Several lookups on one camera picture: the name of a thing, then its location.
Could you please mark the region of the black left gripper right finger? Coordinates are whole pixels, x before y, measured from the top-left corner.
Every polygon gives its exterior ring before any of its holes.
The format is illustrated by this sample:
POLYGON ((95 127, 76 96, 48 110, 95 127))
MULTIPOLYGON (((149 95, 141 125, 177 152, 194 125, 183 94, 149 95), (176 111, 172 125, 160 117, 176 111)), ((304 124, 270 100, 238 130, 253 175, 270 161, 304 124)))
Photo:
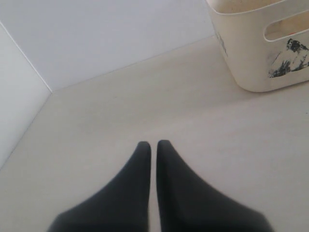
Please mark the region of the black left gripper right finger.
POLYGON ((271 232, 266 217, 200 178, 172 143, 157 144, 156 191, 163 232, 271 232))

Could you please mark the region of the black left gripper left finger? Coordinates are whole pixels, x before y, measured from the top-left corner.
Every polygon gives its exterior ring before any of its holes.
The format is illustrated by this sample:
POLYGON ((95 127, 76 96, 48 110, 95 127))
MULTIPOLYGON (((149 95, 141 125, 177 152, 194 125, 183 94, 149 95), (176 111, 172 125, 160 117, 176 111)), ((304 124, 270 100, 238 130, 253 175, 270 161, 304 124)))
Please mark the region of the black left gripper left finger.
POLYGON ((147 232, 151 147, 137 144, 121 171, 99 192, 59 214, 50 232, 147 232))

